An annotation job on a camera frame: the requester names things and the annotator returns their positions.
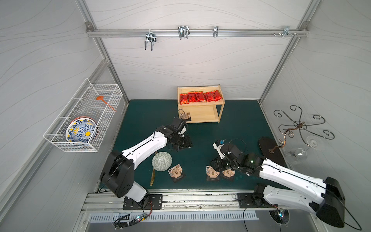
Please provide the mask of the brown tea bag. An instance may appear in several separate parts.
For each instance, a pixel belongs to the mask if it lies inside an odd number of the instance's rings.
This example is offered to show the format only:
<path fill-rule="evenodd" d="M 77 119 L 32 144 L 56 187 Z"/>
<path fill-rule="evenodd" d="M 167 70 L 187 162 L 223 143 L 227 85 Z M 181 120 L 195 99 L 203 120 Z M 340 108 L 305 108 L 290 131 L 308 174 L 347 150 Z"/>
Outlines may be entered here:
<path fill-rule="evenodd" d="M 211 166 L 206 166 L 206 181 L 220 181 L 220 172 Z"/>
<path fill-rule="evenodd" d="M 234 181 L 235 171 L 233 171 L 231 169 L 224 170 L 224 171 L 222 171 L 222 177 L 226 180 Z"/>
<path fill-rule="evenodd" d="M 176 183 L 183 179 L 185 177 L 185 173 L 183 171 L 183 168 L 180 164 L 177 164 L 176 166 L 172 167 L 168 170 L 168 173 L 170 177 L 172 178 L 173 182 Z"/>
<path fill-rule="evenodd" d="M 180 118 L 182 120 L 184 120 L 186 122 L 191 121 L 191 115 L 190 115 L 189 112 L 185 112 L 185 113 L 184 112 L 181 112 L 179 115 L 180 115 Z"/>

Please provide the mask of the red tea bag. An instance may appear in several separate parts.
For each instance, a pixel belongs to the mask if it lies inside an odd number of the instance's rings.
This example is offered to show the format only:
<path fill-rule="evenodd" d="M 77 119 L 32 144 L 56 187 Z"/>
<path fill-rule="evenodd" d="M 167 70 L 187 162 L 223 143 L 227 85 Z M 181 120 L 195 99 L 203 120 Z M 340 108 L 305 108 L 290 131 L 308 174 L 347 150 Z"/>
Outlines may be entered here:
<path fill-rule="evenodd" d="M 212 94 L 212 96 L 214 98 L 214 101 L 216 101 L 216 102 L 219 101 L 219 100 L 221 100 L 221 99 L 223 99 L 222 96 L 221 96 L 221 94 L 220 94 L 220 92 L 219 92 L 219 90 L 211 91 L 211 94 Z"/>
<path fill-rule="evenodd" d="M 195 91 L 188 92 L 187 95 L 188 95 L 188 102 L 189 103 L 197 102 L 197 97 L 196 97 L 196 92 Z"/>
<path fill-rule="evenodd" d="M 188 94 L 187 93 L 181 93 L 179 100 L 180 100 L 179 101 L 180 105 L 188 104 L 189 103 Z"/>
<path fill-rule="evenodd" d="M 205 102 L 206 101 L 203 91 L 196 91 L 195 92 L 195 97 L 196 97 L 197 102 Z"/>
<path fill-rule="evenodd" d="M 205 98 L 206 102 L 214 102 L 215 101 L 212 92 L 204 92 L 203 95 L 204 95 L 204 98 Z"/>

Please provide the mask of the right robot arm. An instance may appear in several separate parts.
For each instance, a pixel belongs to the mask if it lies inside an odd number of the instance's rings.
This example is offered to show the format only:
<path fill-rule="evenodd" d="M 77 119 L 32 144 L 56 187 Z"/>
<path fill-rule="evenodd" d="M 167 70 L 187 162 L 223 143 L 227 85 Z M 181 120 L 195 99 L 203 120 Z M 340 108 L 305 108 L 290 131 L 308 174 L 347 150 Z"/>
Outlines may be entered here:
<path fill-rule="evenodd" d="M 238 171 L 284 186 L 280 189 L 258 184 L 254 190 L 255 198 L 270 205 L 307 211 L 333 227 L 345 226 L 345 195 L 338 180 L 303 175 L 254 153 L 244 154 L 231 142 L 217 140 L 213 148 L 219 155 L 212 161 L 217 172 Z"/>

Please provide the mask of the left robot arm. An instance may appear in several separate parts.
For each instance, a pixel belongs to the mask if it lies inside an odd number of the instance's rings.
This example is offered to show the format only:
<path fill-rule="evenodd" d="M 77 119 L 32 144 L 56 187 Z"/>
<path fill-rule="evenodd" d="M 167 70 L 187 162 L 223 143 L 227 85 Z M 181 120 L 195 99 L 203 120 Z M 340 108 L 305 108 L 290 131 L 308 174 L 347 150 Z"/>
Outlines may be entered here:
<path fill-rule="evenodd" d="M 148 138 L 124 151 L 112 151 L 100 174 L 100 181 L 116 197 L 132 199 L 141 207 L 149 202 L 150 192 L 134 181 L 135 169 L 156 151 L 172 145 L 173 148 L 191 148 L 186 134 L 187 123 L 175 117 L 170 125 L 158 127 Z"/>

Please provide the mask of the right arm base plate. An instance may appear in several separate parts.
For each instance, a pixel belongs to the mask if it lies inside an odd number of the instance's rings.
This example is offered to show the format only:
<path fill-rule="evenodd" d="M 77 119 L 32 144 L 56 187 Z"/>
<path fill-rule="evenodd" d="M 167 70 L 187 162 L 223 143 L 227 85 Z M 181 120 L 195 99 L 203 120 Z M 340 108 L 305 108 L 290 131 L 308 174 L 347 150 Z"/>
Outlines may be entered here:
<path fill-rule="evenodd" d="M 239 208 L 277 208 L 264 199 L 263 193 L 242 192 L 235 195 Z"/>

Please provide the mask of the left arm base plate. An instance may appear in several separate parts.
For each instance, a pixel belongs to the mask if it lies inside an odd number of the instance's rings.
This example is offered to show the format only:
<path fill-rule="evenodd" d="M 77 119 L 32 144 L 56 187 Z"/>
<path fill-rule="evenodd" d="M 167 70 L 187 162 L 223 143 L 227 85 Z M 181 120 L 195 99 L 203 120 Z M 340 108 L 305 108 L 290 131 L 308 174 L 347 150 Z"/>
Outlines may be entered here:
<path fill-rule="evenodd" d="M 162 194 L 147 194 L 140 202 L 125 197 L 123 210 L 160 210 L 162 209 Z"/>

